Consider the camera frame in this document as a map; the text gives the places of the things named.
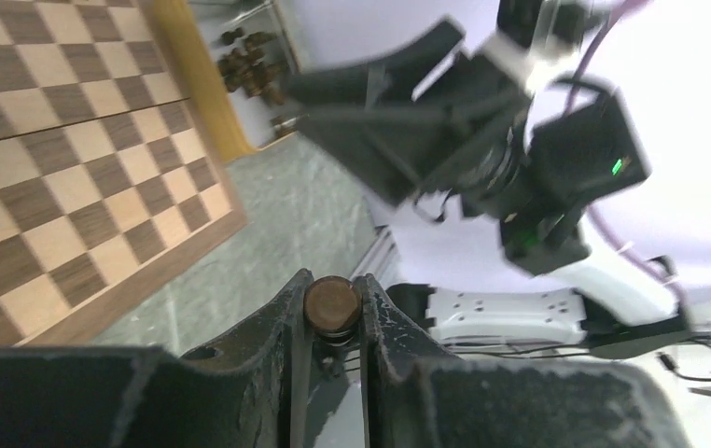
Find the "dark brown chess pawn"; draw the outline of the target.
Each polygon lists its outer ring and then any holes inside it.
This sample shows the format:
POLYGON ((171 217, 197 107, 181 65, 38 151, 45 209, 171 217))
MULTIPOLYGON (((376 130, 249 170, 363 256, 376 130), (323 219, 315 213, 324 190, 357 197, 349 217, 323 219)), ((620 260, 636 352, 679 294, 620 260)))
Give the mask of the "dark brown chess pawn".
POLYGON ((362 298, 350 280, 337 275, 324 276, 307 288, 303 311, 321 341, 342 346, 356 333, 362 315, 362 298))

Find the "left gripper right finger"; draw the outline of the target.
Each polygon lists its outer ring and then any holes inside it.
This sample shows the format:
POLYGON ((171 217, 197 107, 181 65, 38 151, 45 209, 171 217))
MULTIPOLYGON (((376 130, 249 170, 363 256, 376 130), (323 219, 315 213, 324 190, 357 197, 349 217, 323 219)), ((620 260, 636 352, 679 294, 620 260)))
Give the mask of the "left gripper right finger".
POLYGON ((355 280, 362 297, 360 383, 367 447, 433 447, 422 365, 454 354, 400 311, 371 274, 355 280))

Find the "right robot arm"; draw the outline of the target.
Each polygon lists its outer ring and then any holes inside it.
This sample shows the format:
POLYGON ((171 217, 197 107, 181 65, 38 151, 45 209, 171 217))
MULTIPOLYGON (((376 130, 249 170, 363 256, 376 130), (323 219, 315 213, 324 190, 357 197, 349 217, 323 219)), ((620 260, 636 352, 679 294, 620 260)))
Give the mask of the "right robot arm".
POLYGON ((537 294, 429 292, 439 340, 557 342, 603 359, 686 341, 682 296, 587 224, 595 200, 648 179, 619 93, 568 74, 572 53, 493 33, 471 56, 440 21, 382 57, 291 76, 297 130, 384 202, 441 193, 499 225, 505 260, 565 283, 537 294), (413 90, 446 56, 448 68, 413 90))

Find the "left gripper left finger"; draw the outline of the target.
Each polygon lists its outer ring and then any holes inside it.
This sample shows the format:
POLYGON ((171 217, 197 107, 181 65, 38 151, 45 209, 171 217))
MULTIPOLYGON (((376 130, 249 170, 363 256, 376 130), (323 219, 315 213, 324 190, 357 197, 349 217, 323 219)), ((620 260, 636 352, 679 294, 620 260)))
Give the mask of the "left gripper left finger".
POLYGON ((181 447, 301 447, 312 334, 301 269, 276 295, 221 335, 186 352, 197 373, 180 406, 181 447))

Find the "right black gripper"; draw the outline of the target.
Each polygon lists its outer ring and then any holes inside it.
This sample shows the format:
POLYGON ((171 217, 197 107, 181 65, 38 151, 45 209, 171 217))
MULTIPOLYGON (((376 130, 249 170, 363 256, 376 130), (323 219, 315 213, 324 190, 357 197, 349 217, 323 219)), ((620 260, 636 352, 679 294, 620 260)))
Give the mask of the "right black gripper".
POLYGON ((291 76, 296 129, 385 203, 465 184, 530 104, 525 91, 483 56, 457 56, 417 99, 413 90, 464 35, 442 19, 381 57, 291 76))

